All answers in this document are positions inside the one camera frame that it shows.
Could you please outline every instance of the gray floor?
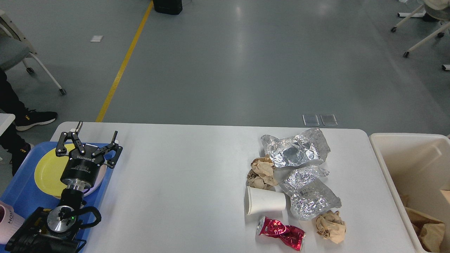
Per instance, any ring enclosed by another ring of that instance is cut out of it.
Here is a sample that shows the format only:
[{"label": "gray floor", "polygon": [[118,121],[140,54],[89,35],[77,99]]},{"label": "gray floor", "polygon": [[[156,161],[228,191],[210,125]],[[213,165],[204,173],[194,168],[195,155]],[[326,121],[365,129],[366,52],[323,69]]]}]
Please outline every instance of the gray floor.
[{"label": "gray floor", "polygon": [[[50,138],[64,121],[95,121],[148,0],[5,1],[67,90],[60,96],[30,60],[7,72],[30,108],[59,113],[21,133]],[[438,23],[390,28],[415,0],[192,0],[178,16],[152,10],[105,122],[303,127],[304,113],[334,113],[339,128],[450,133],[450,34],[403,52]],[[100,43],[89,42],[104,35]],[[0,192],[10,180],[0,150]]]}]

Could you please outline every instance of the robotic arm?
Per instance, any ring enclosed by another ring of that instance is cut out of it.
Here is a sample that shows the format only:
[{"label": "robotic arm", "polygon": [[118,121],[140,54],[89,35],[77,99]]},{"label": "robotic arm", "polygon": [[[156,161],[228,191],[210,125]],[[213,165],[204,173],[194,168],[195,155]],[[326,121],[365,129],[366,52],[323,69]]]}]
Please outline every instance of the robotic arm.
[{"label": "robotic arm", "polygon": [[[100,166],[106,164],[114,168],[122,152],[114,132],[111,143],[99,148],[84,144],[78,138],[83,122],[79,122],[75,131],[62,132],[56,146],[56,156],[68,156],[69,161],[61,175],[61,182],[67,187],[61,193],[61,200],[53,210],[39,207],[24,222],[19,230],[9,240],[5,249],[13,253],[46,252],[46,253],[76,253],[85,245],[79,246],[80,240],[75,237],[80,229],[97,225],[102,217],[95,207],[85,207],[84,193],[94,186],[100,171]],[[68,151],[64,146],[71,140],[75,149]],[[104,155],[115,151],[114,157],[105,160]],[[92,213],[95,221],[83,224],[79,217]]]}]

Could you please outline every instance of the black pants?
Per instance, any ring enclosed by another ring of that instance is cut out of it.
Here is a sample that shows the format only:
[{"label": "black pants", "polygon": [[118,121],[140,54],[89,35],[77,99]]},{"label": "black pants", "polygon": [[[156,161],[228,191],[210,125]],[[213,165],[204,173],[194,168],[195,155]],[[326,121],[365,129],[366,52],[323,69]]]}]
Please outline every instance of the black pants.
[{"label": "black pants", "polygon": [[[7,81],[6,74],[0,69],[0,109],[5,113],[23,117],[28,110],[19,100],[13,88]],[[0,136],[0,145],[9,152],[22,148],[26,142],[17,134],[14,125],[11,125]]]}]

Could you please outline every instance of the gray chair seat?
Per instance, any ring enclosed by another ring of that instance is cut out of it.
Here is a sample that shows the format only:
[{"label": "gray chair seat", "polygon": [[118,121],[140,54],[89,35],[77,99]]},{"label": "gray chair seat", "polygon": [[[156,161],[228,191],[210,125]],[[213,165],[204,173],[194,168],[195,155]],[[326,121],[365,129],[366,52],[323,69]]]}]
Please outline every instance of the gray chair seat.
[{"label": "gray chair seat", "polygon": [[25,43],[0,36],[0,68],[4,71],[16,66],[29,53],[30,50]]}]

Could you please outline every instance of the white table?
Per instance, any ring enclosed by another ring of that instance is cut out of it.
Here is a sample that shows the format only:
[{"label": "white table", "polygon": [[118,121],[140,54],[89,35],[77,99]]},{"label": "white table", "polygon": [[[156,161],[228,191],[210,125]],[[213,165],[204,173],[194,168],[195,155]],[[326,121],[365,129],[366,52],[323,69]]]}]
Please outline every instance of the white table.
[{"label": "white table", "polygon": [[[51,140],[76,126],[62,123]],[[243,199],[250,162],[262,154],[260,137],[306,128],[85,122],[80,139],[109,143],[114,130],[124,150],[84,252],[294,252],[255,236],[260,215],[244,215]],[[414,252],[366,133],[323,132],[331,148],[324,183],[342,200],[345,241],[320,238],[313,221],[299,223],[287,211],[266,215],[305,230],[303,253]]]},{"label": "white table", "polygon": [[15,118],[14,114],[0,113],[0,135],[11,125]]}]

